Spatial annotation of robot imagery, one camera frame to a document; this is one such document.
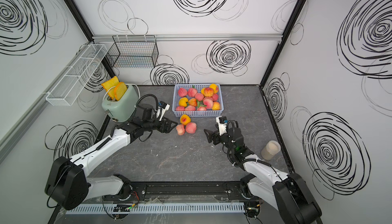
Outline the orange yellow peach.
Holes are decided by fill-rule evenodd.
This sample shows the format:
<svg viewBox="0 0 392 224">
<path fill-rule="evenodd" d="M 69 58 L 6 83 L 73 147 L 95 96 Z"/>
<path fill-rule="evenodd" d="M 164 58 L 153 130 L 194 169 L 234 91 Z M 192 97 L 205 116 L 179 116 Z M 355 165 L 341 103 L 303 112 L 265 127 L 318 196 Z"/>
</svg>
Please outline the orange yellow peach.
<svg viewBox="0 0 392 224">
<path fill-rule="evenodd" d="M 218 101 L 214 101 L 211 109 L 214 111 L 218 111 L 220 110 L 220 108 L 220 103 Z"/>
</svg>

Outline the yellow peach with leaf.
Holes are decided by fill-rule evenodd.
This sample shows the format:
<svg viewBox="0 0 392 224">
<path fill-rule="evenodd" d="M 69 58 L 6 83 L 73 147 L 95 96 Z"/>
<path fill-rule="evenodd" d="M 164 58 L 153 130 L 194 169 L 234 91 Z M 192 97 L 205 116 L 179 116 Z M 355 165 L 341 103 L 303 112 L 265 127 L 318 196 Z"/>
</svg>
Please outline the yellow peach with leaf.
<svg viewBox="0 0 392 224">
<path fill-rule="evenodd" d="M 186 108 L 188 106 L 188 98 L 187 97 L 180 98 L 178 104 L 179 104 L 179 106 Z"/>
</svg>

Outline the dark pink peach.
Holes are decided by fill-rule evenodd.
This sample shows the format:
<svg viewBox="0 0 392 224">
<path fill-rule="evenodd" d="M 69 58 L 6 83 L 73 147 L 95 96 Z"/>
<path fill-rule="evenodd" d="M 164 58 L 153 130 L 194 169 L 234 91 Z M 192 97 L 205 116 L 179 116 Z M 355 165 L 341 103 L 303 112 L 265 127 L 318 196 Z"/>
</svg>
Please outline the dark pink peach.
<svg viewBox="0 0 392 224">
<path fill-rule="evenodd" d="M 176 108 L 176 111 L 185 111 L 185 109 L 186 109 L 186 107 L 178 106 L 178 107 Z"/>
</svg>

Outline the pale pink peach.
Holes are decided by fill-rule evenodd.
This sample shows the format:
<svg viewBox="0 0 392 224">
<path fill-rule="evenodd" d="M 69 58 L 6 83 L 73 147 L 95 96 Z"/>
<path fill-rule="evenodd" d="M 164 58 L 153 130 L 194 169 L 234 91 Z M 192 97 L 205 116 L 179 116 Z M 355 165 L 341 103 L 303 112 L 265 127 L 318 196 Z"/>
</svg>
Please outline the pale pink peach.
<svg viewBox="0 0 392 224">
<path fill-rule="evenodd" d="M 177 134 L 179 136 L 182 136 L 185 134 L 186 130 L 185 130 L 185 126 L 183 124 L 179 124 L 176 126 L 176 130 L 177 130 Z"/>
</svg>

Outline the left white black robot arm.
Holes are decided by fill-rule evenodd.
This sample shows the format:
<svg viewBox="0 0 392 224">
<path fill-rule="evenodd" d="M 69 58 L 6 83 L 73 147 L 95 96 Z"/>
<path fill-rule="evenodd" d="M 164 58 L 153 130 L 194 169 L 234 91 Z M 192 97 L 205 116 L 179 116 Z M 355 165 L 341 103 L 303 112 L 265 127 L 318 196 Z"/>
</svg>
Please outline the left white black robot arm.
<svg viewBox="0 0 392 224">
<path fill-rule="evenodd" d="M 45 186 L 45 194 L 65 210 L 72 210 L 85 200 L 113 195 L 127 201 L 134 193 L 131 181 L 121 174 L 91 178 L 89 175 L 114 153 L 141 138 L 144 133 L 158 131 L 168 134 L 176 126 L 164 116 L 170 105 L 158 101 L 154 94 L 142 96 L 132 115 L 92 147 L 52 164 Z"/>
</svg>

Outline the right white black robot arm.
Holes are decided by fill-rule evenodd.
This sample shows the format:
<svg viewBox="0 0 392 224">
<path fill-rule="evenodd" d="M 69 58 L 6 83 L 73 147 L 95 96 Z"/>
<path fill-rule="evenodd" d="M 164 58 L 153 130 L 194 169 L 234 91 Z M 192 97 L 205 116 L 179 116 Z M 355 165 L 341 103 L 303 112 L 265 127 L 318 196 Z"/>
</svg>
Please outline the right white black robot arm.
<svg viewBox="0 0 392 224">
<path fill-rule="evenodd" d="M 312 224 L 321 217 L 321 208 L 302 177 L 262 161 L 245 145 L 240 128 L 229 128 L 225 133 L 205 129 L 204 133 L 209 143 L 227 148 L 226 155 L 234 167 L 248 173 L 241 180 L 245 197 L 264 200 L 279 211 L 286 224 Z"/>
</svg>

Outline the pink peach with leaf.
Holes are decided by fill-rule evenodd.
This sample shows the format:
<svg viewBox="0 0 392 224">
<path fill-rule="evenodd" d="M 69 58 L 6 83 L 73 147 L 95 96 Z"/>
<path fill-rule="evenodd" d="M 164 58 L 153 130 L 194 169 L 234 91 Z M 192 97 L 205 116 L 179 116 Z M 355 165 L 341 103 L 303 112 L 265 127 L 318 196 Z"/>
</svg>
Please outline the pink peach with leaf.
<svg viewBox="0 0 392 224">
<path fill-rule="evenodd" d="M 198 107 L 205 107 L 207 110 L 212 109 L 214 101 L 211 97 L 205 97 L 202 101 L 199 102 Z"/>
</svg>

